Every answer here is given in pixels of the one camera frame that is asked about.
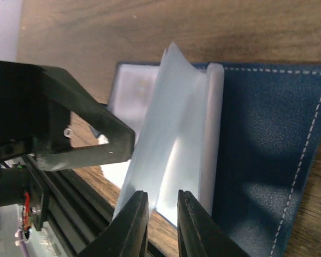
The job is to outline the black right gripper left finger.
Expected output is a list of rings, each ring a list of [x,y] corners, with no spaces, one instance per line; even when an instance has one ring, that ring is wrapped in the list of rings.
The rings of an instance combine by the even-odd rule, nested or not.
[[[109,226],[78,256],[145,256],[148,220],[148,195],[137,191]]]

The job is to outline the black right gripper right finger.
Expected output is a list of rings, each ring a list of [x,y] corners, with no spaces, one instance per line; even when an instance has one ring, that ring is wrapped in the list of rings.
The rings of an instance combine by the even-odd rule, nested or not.
[[[221,232],[190,191],[178,192],[177,206],[180,256],[248,256]]]

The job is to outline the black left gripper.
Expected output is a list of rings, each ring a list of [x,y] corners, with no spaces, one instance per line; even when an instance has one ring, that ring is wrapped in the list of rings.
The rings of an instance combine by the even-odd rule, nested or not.
[[[109,143],[70,148],[70,139],[64,136],[70,111]],[[44,171],[92,167],[127,161],[134,143],[134,131],[65,69],[0,61],[1,160],[45,150],[48,153],[41,154]]]

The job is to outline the blue leather card holder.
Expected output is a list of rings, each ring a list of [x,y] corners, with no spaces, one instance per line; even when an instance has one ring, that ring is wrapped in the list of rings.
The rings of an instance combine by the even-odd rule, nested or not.
[[[283,256],[321,139],[321,64],[119,63],[109,110],[136,134],[116,212],[135,191],[177,225],[190,191],[250,256]]]

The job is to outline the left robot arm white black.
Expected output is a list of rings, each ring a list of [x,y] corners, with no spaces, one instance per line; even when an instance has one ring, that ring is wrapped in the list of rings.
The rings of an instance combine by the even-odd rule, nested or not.
[[[108,143],[72,147],[71,114]],[[32,169],[54,172],[124,162],[134,143],[134,131],[65,69],[0,61],[0,207],[31,200]]]

